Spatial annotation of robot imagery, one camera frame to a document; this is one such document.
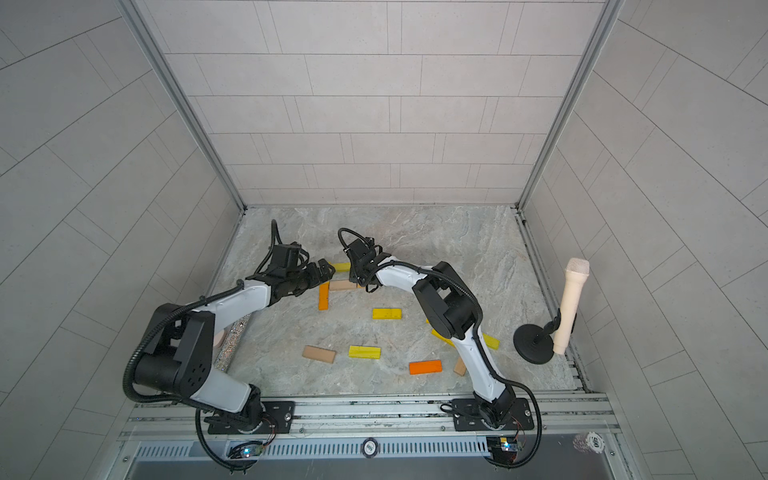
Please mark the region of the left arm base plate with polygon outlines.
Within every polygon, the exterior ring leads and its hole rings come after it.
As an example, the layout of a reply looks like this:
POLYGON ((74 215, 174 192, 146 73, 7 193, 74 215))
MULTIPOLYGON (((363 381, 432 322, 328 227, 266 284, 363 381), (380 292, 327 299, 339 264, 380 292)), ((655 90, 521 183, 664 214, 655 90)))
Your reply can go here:
POLYGON ((295 407, 293 401, 261 401, 238 413, 216 412, 204 419, 204 425, 213 435, 287 434, 295 407))

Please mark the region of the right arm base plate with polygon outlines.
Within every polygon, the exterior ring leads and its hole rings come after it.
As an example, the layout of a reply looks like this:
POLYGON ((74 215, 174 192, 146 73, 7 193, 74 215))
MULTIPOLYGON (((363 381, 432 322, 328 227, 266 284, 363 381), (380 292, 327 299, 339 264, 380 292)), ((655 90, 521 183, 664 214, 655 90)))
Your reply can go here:
POLYGON ((458 432, 535 429, 534 410, 526 398, 495 405, 477 398, 455 398, 444 402, 440 410, 452 417, 458 432))

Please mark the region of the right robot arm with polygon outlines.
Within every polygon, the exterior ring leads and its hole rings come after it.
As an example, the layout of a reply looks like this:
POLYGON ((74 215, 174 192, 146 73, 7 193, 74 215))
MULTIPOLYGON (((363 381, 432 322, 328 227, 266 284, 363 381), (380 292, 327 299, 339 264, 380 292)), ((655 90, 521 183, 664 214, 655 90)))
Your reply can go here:
POLYGON ((479 301, 453 267, 439 262, 423 267, 383 251, 371 237, 340 228, 338 238, 351 262, 350 280, 372 292, 393 287, 414 294, 430 326, 451 340, 470 376, 478 416, 487 427, 539 428, 537 402, 518 399, 527 386, 501 376, 480 331, 483 311, 479 301))

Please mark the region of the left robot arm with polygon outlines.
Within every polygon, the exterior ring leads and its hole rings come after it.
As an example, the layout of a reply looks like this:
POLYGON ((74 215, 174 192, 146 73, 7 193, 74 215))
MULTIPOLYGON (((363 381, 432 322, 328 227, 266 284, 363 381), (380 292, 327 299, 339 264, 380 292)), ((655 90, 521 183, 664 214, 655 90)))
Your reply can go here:
POLYGON ((334 274, 331 264, 311 261, 300 244, 276 244, 262 269, 234 287, 186 305, 161 305, 129 357, 124 394, 137 403, 182 403, 211 412, 213 421, 230 429, 258 429, 264 417, 260 390, 213 366, 214 335, 284 297, 330 281, 334 274))

